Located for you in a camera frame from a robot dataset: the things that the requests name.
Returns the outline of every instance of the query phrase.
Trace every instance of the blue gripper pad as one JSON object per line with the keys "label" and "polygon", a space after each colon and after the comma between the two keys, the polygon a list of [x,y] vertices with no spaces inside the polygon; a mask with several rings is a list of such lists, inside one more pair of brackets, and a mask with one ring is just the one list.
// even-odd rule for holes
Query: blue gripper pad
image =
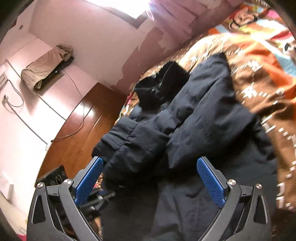
{"label": "blue gripper pad", "polygon": [[76,205],[79,206],[86,203],[89,194],[91,193],[102,171],[103,160],[101,158],[98,158],[76,187],[76,194],[74,200]]}
{"label": "blue gripper pad", "polygon": [[225,203],[224,189],[202,158],[197,160],[197,171],[213,202],[218,206],[223,207]]}

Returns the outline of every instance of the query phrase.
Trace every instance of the screw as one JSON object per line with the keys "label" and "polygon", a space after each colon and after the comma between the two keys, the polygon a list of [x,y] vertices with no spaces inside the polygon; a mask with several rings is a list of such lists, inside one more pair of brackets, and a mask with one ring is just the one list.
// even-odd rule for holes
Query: screw
{"label": "screw", "polygon": [[42,188],[44,186],[44,183],[38,183],[37,188]]}
{"label": "screw", "polygon": [[232,186],[234,186],[237,182],[233,179],[228,180],[228,183]]}
{"label": "screw", "polygon": [[257,187],[258,189],[262,189],[262,185],[259,184],[259,183],[256,184],[256,187]]}
{"label": "screw", "polygon": [[64,181],[64,183],[66,183],[66,184],[71,184],[72,183],[72,180],[71,179],[66,179],[65,181]]}

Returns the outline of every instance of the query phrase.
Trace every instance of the bright light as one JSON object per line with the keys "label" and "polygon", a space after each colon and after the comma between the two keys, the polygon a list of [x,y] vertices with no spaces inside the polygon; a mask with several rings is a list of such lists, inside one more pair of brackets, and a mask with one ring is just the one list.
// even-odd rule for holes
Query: bright light
{"label": "bright light", "polygon": [[98,6],[113,7],[127,15],[137,18],[148,6],[149,0],[86,0]]}

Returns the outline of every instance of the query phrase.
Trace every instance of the beige cloth cover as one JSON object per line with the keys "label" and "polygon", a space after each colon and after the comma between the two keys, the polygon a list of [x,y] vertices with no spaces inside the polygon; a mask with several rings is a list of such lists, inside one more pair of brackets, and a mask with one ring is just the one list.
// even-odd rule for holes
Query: beige cloth cover
{"label": "beige cloth cover", "polygon": [[73,49],[70,47],[57,45],[39,59],[29,64],[22,70],[22,81],[28,86],[31,92],[34,87],[40,89],[42,80],[45,79],[61,61],[68,61]]}

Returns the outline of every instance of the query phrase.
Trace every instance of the black wire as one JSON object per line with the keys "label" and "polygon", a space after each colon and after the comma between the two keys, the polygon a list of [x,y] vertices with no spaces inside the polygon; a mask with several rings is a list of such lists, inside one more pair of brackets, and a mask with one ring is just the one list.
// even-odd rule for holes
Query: black wire
{"label": "black wire", "polygon": [[55,141],[55,140],[58,140],[58,139],[61,139],[61,138],[66,138],[66,137],[74,136],[74,135],[76,135],[79,131],[81,131],[81,129],[84,127],[84,120],[85,120],[85,118],[86,118],[86,116],[85,116],[85,114],[84,114],[84,111],[85,111],[85,103],[84,103],[84,100],[83,100],[82,94],[80,93],[79,89],[77,88],[77,85],[75,84],[75,82],[74,82],[73,80],[72,80],[72,82],[74,83],[76,90],[77,90],[78,93],[80,94],[80,96],[81,96],[81,100],[82,100],[82,103],[83,103],[83,119],[82,119],[82,121],[81,121],[81,123],[80,123],[80,125],[79,125],[79,126],[81,126],[81,124],[82,124],[82,126],[81,126],[81,127],[78,129],[78,131],[76,131],[75,133],[73,133],[73,134],[71,134],[71,135],[67,135],[67,136],[62,136],[62,137],[55,138],[55,139],[51,140],[51,142],[53,142],[53,141]]}
{"label": "black wire", "polygon": [[21,97],[21,99],[22,99],[22,104],[19,105],[19,106],[15,106],[15,105],[11,104],[11,103],[8,101],[8,99],[6,99],[7,103],[9,103],[11,106],[16,107],[16,108],[18,108],[18,107],[22,107],[23,104],[24,104],[24,97],[23,97],[22,94],[21,94],[21,93],[15,88],[15,86],[13,85],[13,83],[12,83],[10,80],[7,80],[7,82],[9,82],[9,83],[11,84],[12,88],[14,89],[14,91],[15,91],[15,92]]}

